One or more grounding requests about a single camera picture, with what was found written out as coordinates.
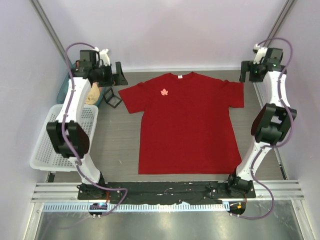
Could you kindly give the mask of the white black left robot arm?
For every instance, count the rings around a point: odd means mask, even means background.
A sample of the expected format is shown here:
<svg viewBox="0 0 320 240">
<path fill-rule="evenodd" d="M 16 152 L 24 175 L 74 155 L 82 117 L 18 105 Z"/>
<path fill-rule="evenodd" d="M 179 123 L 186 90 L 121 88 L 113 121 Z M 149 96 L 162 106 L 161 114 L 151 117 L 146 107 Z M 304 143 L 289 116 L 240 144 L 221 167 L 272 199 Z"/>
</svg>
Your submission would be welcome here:
<svg viewBox="0 0 320 240">
<path fill-rule="evenodd" d="M 97 47 L 80 51 L 80 59 L 68 70 L 68 90 L 62 108 L 56 119 L 46 125 L 54 151 L 68 159 L 81 177 L 77 186 L 80 199 L 100 200 L 108 193 L 104 177 L 90 156 L 90 138 L 80 124 L 93 86 L 111 88 L 128 83 L 120 62 L 116 63 L 116 73 L 112 72 L 108 52 Z"/>
</svg>

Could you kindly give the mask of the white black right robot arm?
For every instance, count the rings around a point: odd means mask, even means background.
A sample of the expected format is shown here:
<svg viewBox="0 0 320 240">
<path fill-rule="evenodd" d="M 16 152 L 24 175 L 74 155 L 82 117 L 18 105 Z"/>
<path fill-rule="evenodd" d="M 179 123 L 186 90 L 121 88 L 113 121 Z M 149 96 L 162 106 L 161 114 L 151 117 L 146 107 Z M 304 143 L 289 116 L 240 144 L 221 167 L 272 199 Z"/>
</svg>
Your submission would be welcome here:
<svg viewBox="0 0 320 240">
<path fill-rule="evenodd" d="M 233 198 L 248 196 L 254 190 L 257 169 L 270 149 L 289 140 L 297 110 L 291 108 L 286 93 L 286 66 L 281 64 L 283 51 L 256 44 L 254 60 L 241 63 L 240 82 L 261 83 L 266 90 L 266 103 L 254 119 L 252 143 L 226 184 L 226 193 Z"/>
</svg>

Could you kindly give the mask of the red gold maple leaf brooch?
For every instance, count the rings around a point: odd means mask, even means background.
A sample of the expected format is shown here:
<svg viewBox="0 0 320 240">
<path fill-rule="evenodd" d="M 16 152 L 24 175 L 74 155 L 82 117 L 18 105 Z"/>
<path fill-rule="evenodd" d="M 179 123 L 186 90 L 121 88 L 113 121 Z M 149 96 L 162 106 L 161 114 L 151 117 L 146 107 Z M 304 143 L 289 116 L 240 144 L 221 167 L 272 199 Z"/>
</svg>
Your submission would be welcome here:
<svg viewBox="0 0 320 240">
<path fill-rule="evenodd" d="M 169 93 L 169 91 L 166 90 L 165 88 L 163 88 L 163 89 L 160 91 L 160 93 L 161 93 L 162 96 L 167 96 L 168 93 Z"/>
</svg>

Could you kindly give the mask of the red t-shirt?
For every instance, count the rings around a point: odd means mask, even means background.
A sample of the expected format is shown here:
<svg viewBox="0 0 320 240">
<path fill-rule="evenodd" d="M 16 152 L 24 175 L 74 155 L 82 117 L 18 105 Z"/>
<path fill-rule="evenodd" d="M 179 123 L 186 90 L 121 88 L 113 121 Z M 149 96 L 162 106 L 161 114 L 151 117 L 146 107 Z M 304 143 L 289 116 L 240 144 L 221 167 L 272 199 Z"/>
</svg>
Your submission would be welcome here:
<svg viewBox="0 0 320 240">
<path fill-rule="evenodd" d="M 244 107 L 243 83 L 166 73 L 119 96 L 129 113 L 142 113 L 139 174 L 230 174 L 241 163 L 230 108 Z"/>
</svg>

